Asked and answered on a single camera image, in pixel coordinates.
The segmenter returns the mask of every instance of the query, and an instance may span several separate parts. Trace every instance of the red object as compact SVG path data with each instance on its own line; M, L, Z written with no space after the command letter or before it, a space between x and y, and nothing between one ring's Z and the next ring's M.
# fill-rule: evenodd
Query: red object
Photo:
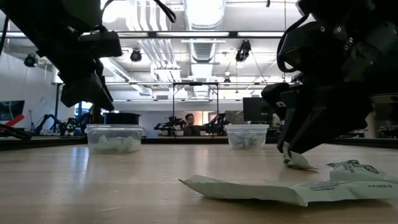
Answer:
M24 118L25 118L25 116L20 114L20 115L16 116L13 120L10 120L7 123L5 123L5 125L13 127L14 125L16 125L17 123L22 121Z

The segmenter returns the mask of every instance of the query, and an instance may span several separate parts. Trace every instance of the black cylinder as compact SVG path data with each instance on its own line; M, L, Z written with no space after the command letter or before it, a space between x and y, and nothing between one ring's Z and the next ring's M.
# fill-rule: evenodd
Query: black cylinder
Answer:
M104 114L105 124L139 124L141 115L135 113L106 113Z

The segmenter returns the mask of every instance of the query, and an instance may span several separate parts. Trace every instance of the clear plastic container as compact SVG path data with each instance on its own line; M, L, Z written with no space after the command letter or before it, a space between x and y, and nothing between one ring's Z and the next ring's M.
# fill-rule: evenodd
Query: clear plastic container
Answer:
M133 124L88 124L90 153L130 153L141 146L143 128Z
M225 129L233 149L259 149L266 144L268 124L230 124Z

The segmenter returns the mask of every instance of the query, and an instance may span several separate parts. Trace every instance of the monitor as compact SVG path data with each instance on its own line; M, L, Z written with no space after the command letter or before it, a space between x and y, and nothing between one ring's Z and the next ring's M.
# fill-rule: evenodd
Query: monitor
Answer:
M24 112L24 100L0 101L0 121L10 121Z
M274 110L261 97L243 98L243 120L272 122Z

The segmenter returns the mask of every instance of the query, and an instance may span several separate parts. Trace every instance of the table surface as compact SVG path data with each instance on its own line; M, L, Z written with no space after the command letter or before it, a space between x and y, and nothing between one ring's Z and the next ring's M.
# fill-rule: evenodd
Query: table surface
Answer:
M143 145L125 155L86 146L0 153L1 223L397 223L398 200L310 203L214 200L181 184L195 174L232 182L328 178L329 162L357 159L397 175L398 151L322 145L305 154L317 172L282 165L274 145Z

